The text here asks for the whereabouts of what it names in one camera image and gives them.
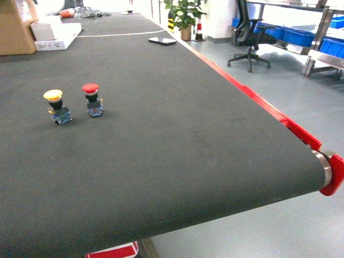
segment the silver roller end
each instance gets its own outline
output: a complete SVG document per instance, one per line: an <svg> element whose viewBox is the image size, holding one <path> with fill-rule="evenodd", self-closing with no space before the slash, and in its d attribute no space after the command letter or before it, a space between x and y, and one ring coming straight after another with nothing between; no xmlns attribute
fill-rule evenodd
<svg viewBox="0 0 344 258"><path fill-rule="evenodd" d="M328 186L328 184L331 182L332 179L332 170L331 170L331 166L329 165L326 157L324 154L316 151L316 150L312 150L312 153L319 159L320 163L322 164L322 166L324 167L324 171L325 171L325 184L324 187Z"/></svg>

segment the traffic cone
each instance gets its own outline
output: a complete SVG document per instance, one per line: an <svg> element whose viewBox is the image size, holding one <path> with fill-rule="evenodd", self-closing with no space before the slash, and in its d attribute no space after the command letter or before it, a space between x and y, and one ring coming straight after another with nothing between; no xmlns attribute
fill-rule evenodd
<svg viewBox="0 0 344 258"><path fill-rule="evenodd" d="M202 35L202 23L200 22L200 18L198 19L198 24L197 24L197 31L196 31L196 37L193 41L205 41L203 39L203 35Z"/></svg>

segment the yellow black striped post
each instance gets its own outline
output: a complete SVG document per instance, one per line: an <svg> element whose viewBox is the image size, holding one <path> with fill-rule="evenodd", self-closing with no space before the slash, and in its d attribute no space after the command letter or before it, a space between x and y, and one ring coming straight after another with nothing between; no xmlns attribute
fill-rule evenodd
<svg viewBox="0 0 344 258"><path fill-rule="evenodd" d="M167 28L173 33L174 31L174 23L171 11L168 13L168 25Z"/></svg>

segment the white line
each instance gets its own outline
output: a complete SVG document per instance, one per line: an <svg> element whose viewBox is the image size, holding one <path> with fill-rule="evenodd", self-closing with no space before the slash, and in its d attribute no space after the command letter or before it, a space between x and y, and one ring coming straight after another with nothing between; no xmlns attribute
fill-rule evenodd
<svg viewBox="0 0 344 258"><path fill-rule="evenodd" d="M116 37L116 36L129 36L129 35L142 35L142 34L153 34L158 32L163 32L165 30L160 31L149 31L149 32L138 32L138 33L127 33L127 34L107 34L107 35L85 35L85 36L77 36L77 38L101 38L101 37Z"/></svg>

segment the white box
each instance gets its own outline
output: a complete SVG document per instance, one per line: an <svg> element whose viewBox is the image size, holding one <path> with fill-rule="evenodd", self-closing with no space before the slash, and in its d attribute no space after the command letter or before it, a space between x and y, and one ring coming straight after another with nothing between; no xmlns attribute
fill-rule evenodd
<svg viewBox="0 0 344 258"><path fill-rule="evenodd" d="M37 51L65 50L81 32L81 23L62 24L62 34L56 40L35 41Z"/></svg>
<svg viewBox="0 0 344 258"><path fill-rule="evenodd" d="M36 41L54 40L61 34L62 21L60 16L43 16L31 24Z"/></svg>

